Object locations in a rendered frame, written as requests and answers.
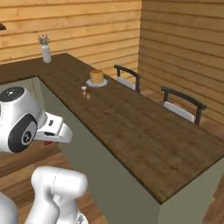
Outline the white vase with flowers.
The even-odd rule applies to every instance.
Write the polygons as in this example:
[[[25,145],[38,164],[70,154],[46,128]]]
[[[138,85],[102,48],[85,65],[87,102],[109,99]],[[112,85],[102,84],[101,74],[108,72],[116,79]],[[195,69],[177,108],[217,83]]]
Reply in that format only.
[[[38,42],[41,45],[43,61],[45,63],[50,63],[52,61],[52,56],[51,56],[51,51],[49,46],[50,39],[48,38],[46,34],[40,35],[38,36]]]

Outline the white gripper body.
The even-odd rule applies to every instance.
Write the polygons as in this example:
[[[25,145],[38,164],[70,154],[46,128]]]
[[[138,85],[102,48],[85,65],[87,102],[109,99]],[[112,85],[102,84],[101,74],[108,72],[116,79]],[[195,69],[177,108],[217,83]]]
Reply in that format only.
[[[35,140],[55,143],[70,143],[72,138],[73,132],[64,122],[62,123],[62,127],[59,129],[58,133],[39,129],[34,137]]]

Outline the stack of pancakes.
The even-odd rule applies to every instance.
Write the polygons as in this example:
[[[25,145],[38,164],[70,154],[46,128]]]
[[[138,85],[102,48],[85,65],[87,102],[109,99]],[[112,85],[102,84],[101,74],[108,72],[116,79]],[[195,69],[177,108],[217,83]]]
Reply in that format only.
[[[93,84],[102,84],[103,83],[103,72],[101,70],[92,70],[90,72],[90,81]]]

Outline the grey round plate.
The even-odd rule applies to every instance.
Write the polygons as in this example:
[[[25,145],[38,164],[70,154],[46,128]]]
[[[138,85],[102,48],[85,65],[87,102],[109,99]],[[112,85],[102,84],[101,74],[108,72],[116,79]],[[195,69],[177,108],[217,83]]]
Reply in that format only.
[[[89,86],[89,87],[91,87],[91,88],[101,88],[101,87],[104,87],[104,86],[106,86],[107,84],[108,84],[109,82],[108,82],[108,80],[106,80],[106,79],[103,79],[103,82],[102,83],[92,83],[91,82],[91,80],[90,79],[88,79],[87,81],[86,81],[86,84]]]

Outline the black chair with white seat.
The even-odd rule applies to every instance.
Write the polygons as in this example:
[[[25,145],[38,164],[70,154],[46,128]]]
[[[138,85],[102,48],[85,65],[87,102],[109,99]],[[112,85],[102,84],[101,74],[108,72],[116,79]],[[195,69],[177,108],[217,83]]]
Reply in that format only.
[[[114,65],[114,68],[116,69],[116,80],[118,82],[138,93],[140,92],[140,75],[138,73],[121,65]],[[121,72],[130,74],[135,79],[135,81],[132,82],[128,78],[122,77]]]
[[[163,106],[167,109],[169,109],[170,111],[172,111],[173,113],[185,118],[186,120],[195,123],[197,125],[200,124],[200,118],[201,118],[201,114],[202,111],[205,110],[207,108],[207,106],[194,99],[193,97],[181,93],[175,89],[169,88],[169,87],[161,87],[161,90],[164,92],[164,100],[163,100]],[[169,95],[175,95],[177,97],[180,97],[188,102],[190,102],[191,104],[195,105],[197,107],[196,110],[196,115],[193,115],[192,113],[186,111],[185,109],[181,108],[180,106],[169,102]]]

